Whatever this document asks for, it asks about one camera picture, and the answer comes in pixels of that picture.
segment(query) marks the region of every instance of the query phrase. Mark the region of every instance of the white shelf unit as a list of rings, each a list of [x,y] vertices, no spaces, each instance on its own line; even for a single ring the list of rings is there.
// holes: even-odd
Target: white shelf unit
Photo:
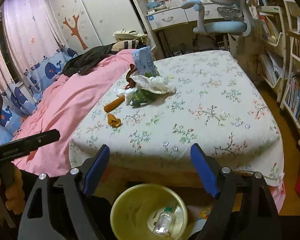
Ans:
[[[296,4],[296,2],[294,0],[283,0],[285,8],[286,8],[286,12],[287,12],[287,17],[288,17],[288,24],[289,24],[289,29],[292,30],[293,26],[292,26],[292,16],[293,17],[297,17],[300,16],[300,8],[298,7],[298,5]],[[300,70],[300,58],[297,57],[297,55],[295,55],[293,53],[293,44],[294,44],[294,38],[290,37],[290,62],[289,62],[289,74],[288,74],[288,80],[287,80],[287,85],[285,88],[285,92],[284,92],[284,96],[283,96],[283,100],[281,101],[280,104],[280,109],[281,110],[287,110],[288,113],[290,114],[293,122],[295,123],[295,126],[298,130],[298,133],[300,135],[300,124],[298,122],[298,120],[296,119],[295,115],[293,114],[293,112],[291,111],[290,107],[288,106],[286,100],[289,96],[289,92],[290,92],[290,81],[291,81],[291,75],[292,75],[292,68],[293,66]]]
[[[287,81],[287,79],[284,78],[284,75],[286,73],[286,66],[287,66],[287,40],[286,40],[286,28],[287,28],[287,26],[285,26],[284,11],[282,10],[282,8],[280,6],[261,6],[259,12],[278,13],[279,17],[280,17],[282,31],[279,34],[279,38],[277,40],[277,43],[272,43],[272,42],[269,42],[265,39],[262,39],[264,41],[264,44],[267,47],[267,49],[275,52],[276,54],[278,54],[280,57],[283,58],[283,66],[282,66],[282,70],[283,70],[282,75],[283,76],[279,77],[279,79],[277,80],[276,85],[272,85],[265,78],[265,76],[262,75],[263,78],[265,79],[265,81],[270,85],[270,87],[276,93],[277,102],[280,103],[281,100],[282,100],[282,94],[283,94],[284,86],[285,86],[285,83]]]

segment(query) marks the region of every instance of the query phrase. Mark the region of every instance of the screw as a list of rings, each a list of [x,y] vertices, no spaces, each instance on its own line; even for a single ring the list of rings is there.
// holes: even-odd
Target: screw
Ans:
[[[254,173],[254,176],[257,178],[257,179],[261,179],[262,178],[262,174],[260,172],[255,172]]]
[[[45,179],[46,177],[47,177],[47,174],[45,174],[45,173],[41,173],[39,175],[39,179],[41,179],[41,180]]]
[[[228,167],[222,167],[221,171],[224,173],[224,174],[229,174],[231,172],[231,169],[228,168]]]
[[[76,174],[79,173],[79,169],[78,169],[78,168],[73,168],[73,169],[70,171],[70,173],[71,173],[72,175],[76,175]]]

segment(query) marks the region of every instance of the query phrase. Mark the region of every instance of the wooden floor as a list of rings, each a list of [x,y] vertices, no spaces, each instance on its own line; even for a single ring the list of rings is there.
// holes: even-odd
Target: wooden floor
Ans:
[[[276,96],[271,88],[265,83],[259,85],[257,88],[272,112],[282,135],[285,173],[284,184],[287,195],[280,215],[299,216],[300,196],[295,192],[294,187],[300,171],[300,149],[297,148],[297,142],[300,136],[288,112],[285,111],[283,114],[280,114]]]

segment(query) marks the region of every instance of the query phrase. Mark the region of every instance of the pink comforter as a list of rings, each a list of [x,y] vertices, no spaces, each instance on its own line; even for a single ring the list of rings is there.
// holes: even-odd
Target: pink comforter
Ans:
[[[131,52],[126,49],[101,61],[85,76],[61,75],[43,93],[37,111],[21,125],[14,139],[57,129],[60,140],[16,159],[19,169],[35,173],[45,172],[50,177],[66,174],[70,170],[69,142],[71,135],[100,98],[133,64]]]

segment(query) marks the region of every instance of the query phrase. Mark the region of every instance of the curtain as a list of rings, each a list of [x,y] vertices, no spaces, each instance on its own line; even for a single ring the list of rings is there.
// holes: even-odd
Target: curtain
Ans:
[[[0,121],[0,143],[9,142],[23,119],[36,110],[36,103],[27,98],[14,83],[0,50],[0,91],[3,107]]]
[[[16,69],[36,100],[77,52],[63,45],[44,0],[6,0],[3,26]]]

